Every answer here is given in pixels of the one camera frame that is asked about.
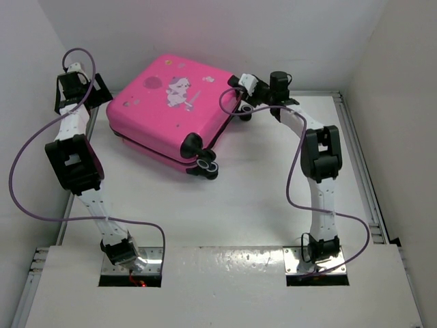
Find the pink suitcase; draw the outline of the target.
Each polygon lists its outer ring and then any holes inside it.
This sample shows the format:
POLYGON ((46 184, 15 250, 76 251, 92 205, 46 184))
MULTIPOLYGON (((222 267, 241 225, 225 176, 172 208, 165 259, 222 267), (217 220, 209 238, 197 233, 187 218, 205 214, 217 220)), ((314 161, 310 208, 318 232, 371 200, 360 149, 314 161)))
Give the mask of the pink suitcase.
POLYGON ((228 84, 232 73, 176 55, 155 59, 107 106, 109 126, 125 144, 186 174, 214 180, 215 143, 251 108, 228 84))

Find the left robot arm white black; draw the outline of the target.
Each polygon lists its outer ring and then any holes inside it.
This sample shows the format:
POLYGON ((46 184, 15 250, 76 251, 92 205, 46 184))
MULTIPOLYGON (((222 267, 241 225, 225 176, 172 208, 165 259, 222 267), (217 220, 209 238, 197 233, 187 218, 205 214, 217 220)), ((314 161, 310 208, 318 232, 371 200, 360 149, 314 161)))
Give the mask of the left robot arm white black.
POLYGON ((62 119, 55 140, 44 147, 46 155, 60 185, 88 209, 100 232, 100 248, 111 264, 130 273, 139 272, 145 263, 128 228, 109 219, 110 210, 104 200, 104 170, 85 134, 91 109, 103 103, 99 91, 80 70, 59 75, 57 82, 62 91, 57 91, 56 110, 62 119), (91 103, 80 105, 89 87, 91 103))

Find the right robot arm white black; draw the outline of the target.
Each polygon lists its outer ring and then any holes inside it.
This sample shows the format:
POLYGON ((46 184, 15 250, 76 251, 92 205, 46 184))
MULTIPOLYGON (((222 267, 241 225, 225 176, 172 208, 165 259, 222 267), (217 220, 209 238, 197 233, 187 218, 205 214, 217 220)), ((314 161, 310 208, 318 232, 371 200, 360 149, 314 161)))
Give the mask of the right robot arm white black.
POLYGON ((252 74, 232 75, 227 84, 252 107, 265 105, 270 114, 299 137, 300 169, 311 193, 311 226, 307 255, 302 261, 317 263, 337 256, 340 242, 335 225, 335 181, 342 168, 339 129, 312 118, 290 95, 292 76, 274 71, 266 83, 252 74))

